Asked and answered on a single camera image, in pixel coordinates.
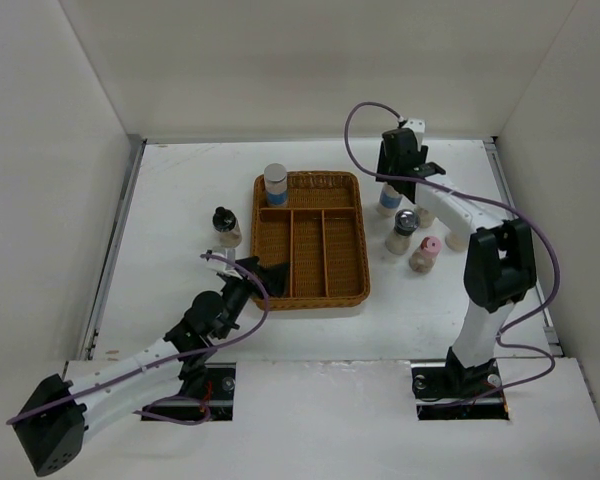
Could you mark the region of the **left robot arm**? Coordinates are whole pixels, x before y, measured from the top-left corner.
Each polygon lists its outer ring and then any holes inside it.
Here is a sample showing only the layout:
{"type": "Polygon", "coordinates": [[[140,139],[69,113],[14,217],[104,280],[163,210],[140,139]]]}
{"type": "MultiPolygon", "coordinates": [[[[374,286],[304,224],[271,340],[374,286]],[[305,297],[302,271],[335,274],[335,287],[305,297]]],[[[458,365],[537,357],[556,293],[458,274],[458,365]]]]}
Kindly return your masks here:
{"type": "Polygon", "coordinates": [[[199,395],[208,359],[234,345],[229,335],[247,302],[269,304],[287,291],[287,262],[264,267],[256,256],[235,259],[225,249],[201,257],[223,281],[221,290],[199,293],[173,328],[138,353],[78,379],[45,378],[8,420],[37,477],[67,466],[125,415],[151,418],[161,401],[199,395]]]}

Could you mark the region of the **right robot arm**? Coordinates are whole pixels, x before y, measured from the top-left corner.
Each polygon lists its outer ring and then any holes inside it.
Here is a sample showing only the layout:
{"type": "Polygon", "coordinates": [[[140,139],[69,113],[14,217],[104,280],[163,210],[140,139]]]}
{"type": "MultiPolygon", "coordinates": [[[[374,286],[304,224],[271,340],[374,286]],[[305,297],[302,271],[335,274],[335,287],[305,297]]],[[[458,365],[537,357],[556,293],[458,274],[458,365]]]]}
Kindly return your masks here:
{"type": "Polygon", "coordinates": [[[421,373],[427,389],[463,396],[486,380],[496,337],[513,307],[537,281],[531,228],[495,216],[457,190],[446,171],[427,160],[428,147],[406,127],[382,134],[376,173],[417,207],[431,212],[467,248],[463,283],[469,305],[442,368],[421,373]]]}

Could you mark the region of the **silver-lid jar blue label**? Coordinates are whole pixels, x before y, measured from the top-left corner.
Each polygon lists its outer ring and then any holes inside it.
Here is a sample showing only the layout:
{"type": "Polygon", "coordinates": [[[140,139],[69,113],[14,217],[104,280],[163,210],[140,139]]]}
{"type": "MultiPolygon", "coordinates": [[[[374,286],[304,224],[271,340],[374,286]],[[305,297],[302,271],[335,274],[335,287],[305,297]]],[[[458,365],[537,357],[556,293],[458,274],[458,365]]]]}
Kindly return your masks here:
{"type": "Polygon", "coordinates": [[[287,170],[279,163],[266,166],[263,173],[267,204],[270,207],[288,206],[287,170]]]}
{"type": "Polygon", "coordinates": [[[380,192],[378,204],[376,206],[377,212],[384,217],[393,216],[402,201],[402,195],[397,192],[391,185],[384,183],[380,192]]]}

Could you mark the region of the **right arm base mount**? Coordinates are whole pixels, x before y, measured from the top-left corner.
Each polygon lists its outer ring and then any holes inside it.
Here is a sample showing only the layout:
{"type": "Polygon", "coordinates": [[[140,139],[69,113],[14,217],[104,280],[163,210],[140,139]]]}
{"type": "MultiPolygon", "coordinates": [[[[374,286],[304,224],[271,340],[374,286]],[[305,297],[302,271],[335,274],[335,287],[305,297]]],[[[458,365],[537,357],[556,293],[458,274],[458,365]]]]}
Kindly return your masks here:
{"type": "Polygon", "coordinates": [[[509,420],[504,394],[493,392],[502,384],[495,361],[459,381],[446,365],[416,364],[411,373],[421,421],[509,420]]]}

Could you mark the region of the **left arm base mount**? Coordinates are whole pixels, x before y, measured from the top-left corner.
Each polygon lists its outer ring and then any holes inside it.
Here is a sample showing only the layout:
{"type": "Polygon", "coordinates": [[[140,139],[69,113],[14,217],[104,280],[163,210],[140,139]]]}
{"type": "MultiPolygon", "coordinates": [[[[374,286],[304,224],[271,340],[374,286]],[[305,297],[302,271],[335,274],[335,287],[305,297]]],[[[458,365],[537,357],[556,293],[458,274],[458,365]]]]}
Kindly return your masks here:
{"type": "Polygon", "coordinates": [[[204,376],[185,383],[177,395],[147,405],[142,421],[168,421],[184,425],[233,420],[237,365],[208,363],[204,376]]]}

